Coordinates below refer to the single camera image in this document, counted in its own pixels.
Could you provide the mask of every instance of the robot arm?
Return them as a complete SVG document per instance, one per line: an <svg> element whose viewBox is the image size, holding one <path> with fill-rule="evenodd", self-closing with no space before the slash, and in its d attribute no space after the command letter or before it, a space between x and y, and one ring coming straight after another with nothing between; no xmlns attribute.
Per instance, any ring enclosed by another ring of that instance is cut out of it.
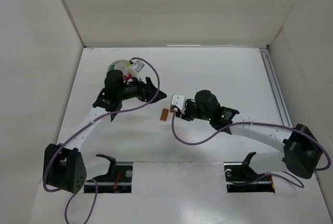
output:
<svg viewBox="0 0 333 224"><path fill-rule="evenodd" d="M206 120L216 130L235 122L254 122L254 119L237 110L220 106L216 96L208 90L197 92L194 100L173 95L171 108L177 110L176 117L187 121L195 118ZM295 129L313 137L310 130L304 125L298 124ZM240 124L231 126L224 132L248 137L276 149L276 152L272 153L252 152L243 162L237 163L241 170L251 170L258 175L268 171L289 170L301 178L309 179L322 155L318 146L290 130Z"/></svg>
<svg viewBox="0 0 333 224"><path fill-rule="evenodd" d="M137 67L141 64L143 66L143 63L138 64L139 62L137 61L133 66ZM110 112L120 111L123 100L137 98L142 102L148 102L154 98L156 92L157 89L151 79L147 77L144 83L138 77L138 71L131 82L124 82L122 71L108 71L105 87L99 93L87 117L69 138L79 134L56 156L47 174L46 184L75 194L80 191L87 179L100 175L112 177L116 167L114 158L98 154L85 164L80 151L84 149L86 143L94 141L100 130L114 120L117 113L110 114ZM159 91L151 103L166 97L165 93ZM43 174L60 146L61 144L50 144L45 149Z"/></svg>

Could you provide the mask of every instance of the small orange circuit board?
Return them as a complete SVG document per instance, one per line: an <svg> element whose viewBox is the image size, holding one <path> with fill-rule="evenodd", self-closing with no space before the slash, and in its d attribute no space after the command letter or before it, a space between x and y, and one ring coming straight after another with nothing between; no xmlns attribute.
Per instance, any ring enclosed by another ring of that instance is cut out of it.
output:
<svg viewBox="0 0 333 224"><path fill-rule="evenodd" d="M162 110L162 114L161 114L161 118L160 118L160 120L161 121L167 121L168 120L168 115L169 115L169 109L163 109Z"/></svg>

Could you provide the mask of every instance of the white wall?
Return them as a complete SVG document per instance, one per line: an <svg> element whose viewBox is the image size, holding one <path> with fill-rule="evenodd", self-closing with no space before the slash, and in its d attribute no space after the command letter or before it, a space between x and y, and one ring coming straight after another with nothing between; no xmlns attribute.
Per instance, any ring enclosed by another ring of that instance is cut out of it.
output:
<svg viewBox="0 0 333 224"><path fill-rule="evenodd" d="M28 223L82 44L60 0L0 0L0 216Z"/></svg>
<svg viewBox="0 0 333 224"><path fill-rule="evenodd" d="M292 122L333 157L333 0L298 0L270 53ZM333 215L333 168L318 175Z"/></svg>
<svg viewBox="0 0 333 224"><path fill-rule="evenodd" d="M296 0L65 0L87 46L270 44Z"/></svg>

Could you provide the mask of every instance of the white floor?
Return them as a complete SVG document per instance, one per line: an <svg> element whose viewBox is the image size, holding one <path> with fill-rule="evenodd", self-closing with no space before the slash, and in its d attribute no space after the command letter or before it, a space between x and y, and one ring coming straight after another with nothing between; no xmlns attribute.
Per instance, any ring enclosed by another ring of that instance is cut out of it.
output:
<svg viewBox="0 0 333 224"><path fill-rule="evenodd" d="M258 49L96 48L85 49L59 135L62 142L84 119L104 85L107 67L118 59L142 57L157 69L168 98L137 112L119 114L82 153L85 159L103 153L135 163L131 194L100 194L90 223L331 223L313 177L305 190L275 179L276 193L228 194L223 161L242 161L252 151L272 148L253 140L220 134L196 147L173 137L170 119L159 120L172 94L193 98L211 90L222 106L281 123ZM153 72L146 66L142 77ZM123 109L140 105L135 99ZM178 135L197 141L213 133L207 122L176 121ZM69 193L46 193L40 186L30 223L65 223ZM84 220L93 196L78 195L70 218Z"/></svg>

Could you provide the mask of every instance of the black bracket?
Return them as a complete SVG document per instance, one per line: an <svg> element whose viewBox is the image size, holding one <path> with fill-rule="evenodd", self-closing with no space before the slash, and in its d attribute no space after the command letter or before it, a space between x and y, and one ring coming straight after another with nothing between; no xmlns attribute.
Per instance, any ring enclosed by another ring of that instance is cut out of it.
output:
<svg viewBox="0 0 333 224"><path fill-rule="evenodd" d="M60 146L49 144L45 149L43 176L49 161ZM76 194L83 187L86 176L82 155L78 149L63 148L50 167L46 184Z"/></svg>
<svg viewBox="0 0 333 224"><path fill-rule="evenodd" d="M305 125L297 124L295 129L315 138ZM283 143L285 144L285 157L282 161L289 171L301 178L310 179L323 154L321 149L315 143L295 132Z"/></svg>
<svg viewBox="0 0 333 224"><path fill-rule="evenodd" d="M225 163L226 181L252 181L259 178L260 175L249 166L255 154L255 152L249 153L241 164L231 163L232 165L228 165Z"/></svg>
<svg viewBox="0 0 333 224"><path fill-rule="evenodd" d="M97 154L97 157L102 157L110 161L108 172L105 175L96 176L94 179L98 182L109 181L116 173L117 162L116 159L107 155Z"/></svg>

